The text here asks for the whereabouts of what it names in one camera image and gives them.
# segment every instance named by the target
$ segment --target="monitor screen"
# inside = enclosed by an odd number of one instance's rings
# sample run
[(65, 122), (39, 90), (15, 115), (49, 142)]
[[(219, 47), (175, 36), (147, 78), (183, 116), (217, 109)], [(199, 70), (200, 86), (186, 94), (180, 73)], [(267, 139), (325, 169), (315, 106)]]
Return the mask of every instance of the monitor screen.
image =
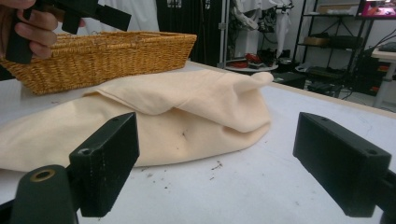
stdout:
[(396, 0), (361, 0), (357, 17), (373, 20), (396, 20)]

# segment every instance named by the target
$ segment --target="wicker basket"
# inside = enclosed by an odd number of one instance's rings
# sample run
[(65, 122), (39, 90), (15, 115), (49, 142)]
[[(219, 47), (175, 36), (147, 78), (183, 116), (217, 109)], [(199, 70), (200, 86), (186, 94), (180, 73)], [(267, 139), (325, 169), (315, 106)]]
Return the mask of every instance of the wicker basket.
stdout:
[(0, 64), (33, 93), (46, 94), (182, 68), (195, 40), (196, 35), (164, 32), (58, 35), (49, 59)]

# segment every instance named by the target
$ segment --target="finger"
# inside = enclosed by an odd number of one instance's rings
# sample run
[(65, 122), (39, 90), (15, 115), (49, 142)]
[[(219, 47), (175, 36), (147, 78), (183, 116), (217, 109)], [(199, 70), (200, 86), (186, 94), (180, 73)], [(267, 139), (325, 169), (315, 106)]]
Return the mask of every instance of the finger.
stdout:
[(81, 19), (79, 21), (79, 27), (84, 27), (86, 25), (85, 21), (83, 19)]
[(26, 9), (32, 7), (34, 4), (35, 0), (0, 0), (0, 5), (18, 9)]
[(29, 20), (23, 17), (23, 11), (18, 10), (18, 18), (28, 24), (44, 30), (55, 30), (58, 27), (58, 21), (55, 16), (49, 12), (41, 12), (37, 10), (32, 10)]
[[(0, 7), (0, 11), (3, 12), (4, 18), (11, 18), (14, 13), (14, 9), (9, 7)], [(0, 57), (3, 57), (6, 53), (9, 31), (11, 30), (11, 22), (2, 22), (0, 25)]]
[(54, 15), (57, 21), (62, 22), (64, 20), (64, 11), (57, 7), (53, 7), (50, 5), (44, 5), (43, 11), (49, 12), (52, 15)]
[(31, 41), (29, 47), (33, 52), (33, 57), (35, 58), (48, 59), (51, 55), (51, 50), (48, 46), (44, 46), (37, 42)]
[(55, 44), (57, 39), (56, 34), (52, 31), (43, 30), (23, 22), (18, 22), (15, 25), (15, 32), (26, 39), (33, 40), (45, 46)]

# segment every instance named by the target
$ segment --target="human hand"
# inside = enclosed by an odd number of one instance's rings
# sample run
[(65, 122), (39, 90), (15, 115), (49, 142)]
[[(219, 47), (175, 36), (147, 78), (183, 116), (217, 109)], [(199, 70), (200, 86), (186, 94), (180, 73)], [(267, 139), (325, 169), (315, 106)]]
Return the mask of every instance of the human hand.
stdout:
[(63, 20), (63, 14), (50, 8), (48, 11), (32, 10), (31, 17), (26, 20), (22, 16), (22, 10), (31, 7), (34, 3), (35, 0), (0, 0), (0, 57), (4, 57), (7, 50), (14, 8), (18, 9), (17, 16), (22, 21), (13, 28), (15, 32), (31, 40), (29, 47), (34, 57), (41, 59), (50, 57), (50, 46), (57, 39), (53, 30), (57, 28), (58, 21)]

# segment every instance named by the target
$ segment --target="cream cloth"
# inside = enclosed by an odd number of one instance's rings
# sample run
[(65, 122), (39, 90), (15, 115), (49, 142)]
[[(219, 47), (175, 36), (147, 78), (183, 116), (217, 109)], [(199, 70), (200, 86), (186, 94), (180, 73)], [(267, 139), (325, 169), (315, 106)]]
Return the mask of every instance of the cream cloth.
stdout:
[(251, 77), (212, 70), (123, 77), (53, 108), (0, 127), (0, 168), (30, 171), (68, 165), (68, 155), (109, 119), (136, 112), (140, 157), (135, 166), (198, 160), (251, 146), (270, 127)]

